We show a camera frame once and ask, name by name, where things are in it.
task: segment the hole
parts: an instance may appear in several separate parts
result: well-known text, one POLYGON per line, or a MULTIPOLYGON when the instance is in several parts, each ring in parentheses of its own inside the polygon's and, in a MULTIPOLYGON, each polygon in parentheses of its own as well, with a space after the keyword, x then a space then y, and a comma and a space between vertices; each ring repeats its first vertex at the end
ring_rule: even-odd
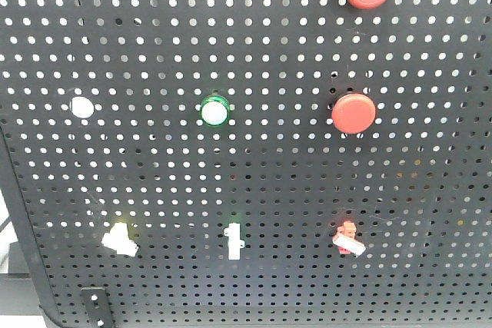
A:
POLYGON ((89 99, 78 96, 71 100, 70 111, 75 117, 86 119, 94 114, 94 105, 89 99))

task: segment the green indicator light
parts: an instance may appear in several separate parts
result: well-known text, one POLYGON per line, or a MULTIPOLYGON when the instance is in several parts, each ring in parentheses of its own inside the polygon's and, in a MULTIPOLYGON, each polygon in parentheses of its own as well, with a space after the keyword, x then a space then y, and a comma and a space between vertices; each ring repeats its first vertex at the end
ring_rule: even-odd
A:
POLYGON ((201 119, 211 126, 221 126, 229 119, 229 102, 220 95, 206 97, 200 108, 201 119))

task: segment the perforated metal sheet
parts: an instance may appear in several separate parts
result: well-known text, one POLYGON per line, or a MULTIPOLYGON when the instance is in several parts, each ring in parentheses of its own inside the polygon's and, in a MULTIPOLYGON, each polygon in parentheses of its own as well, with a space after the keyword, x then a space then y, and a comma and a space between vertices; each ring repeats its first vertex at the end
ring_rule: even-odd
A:
POLYGON ((490 324, 490 3, 0 0, 0 123, 43 307, 87 326, 98 286, 116 326, 490 324), (233 105, 221 128, 199 120, 212 91, 233 105), (363 135, 331 122, 346 91, 377 103, 363 135), (361 257, 331 245, 344 220, 361 257), (101 246, 117 221, 136 258, 101 246))

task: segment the white connector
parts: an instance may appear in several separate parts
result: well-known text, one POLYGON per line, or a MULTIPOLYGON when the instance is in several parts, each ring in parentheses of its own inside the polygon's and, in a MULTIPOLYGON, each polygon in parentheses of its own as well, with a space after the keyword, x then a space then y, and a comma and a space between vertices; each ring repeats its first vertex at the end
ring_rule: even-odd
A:
POLYGON ((347 237, 344 234, 335 234, 333 237, 333 243, 339 247, 349 250, 351 253, 356 254, 358 257, 364 253, 366 247, 363 243, 347 237))
POLYGON ((241 225, 229 223, 229 227, 224 229, 224 236, 229 237, 229 260, 240 260, 241 249, 244 249, 244 241, 241 240, 241 225))
POLYGON ((128 237, 126 223, 116 223, 109 233, 103 236, 102 244, 115 250, 118 255, 135 257, 138 251, 138 245, 128 237))

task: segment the red plastic clip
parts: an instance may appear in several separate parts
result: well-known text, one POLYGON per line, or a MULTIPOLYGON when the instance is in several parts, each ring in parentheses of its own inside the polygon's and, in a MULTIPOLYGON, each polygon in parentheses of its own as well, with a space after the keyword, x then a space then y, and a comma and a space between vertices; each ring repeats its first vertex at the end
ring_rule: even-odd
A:
MULTIPOLYGON (((346 220, 343 226, 339 226, 337 228, 337 232, 339 234, 343 234, 344 236, 350 237, 355 240, 355 233, 357 232, 357 227, 355 227, 354 222, 350 222, 349 220, 346 220)), ((338 247, 338 250, 342 254, 351 253, 349 250, 344 249, 343 247, 338 247)))

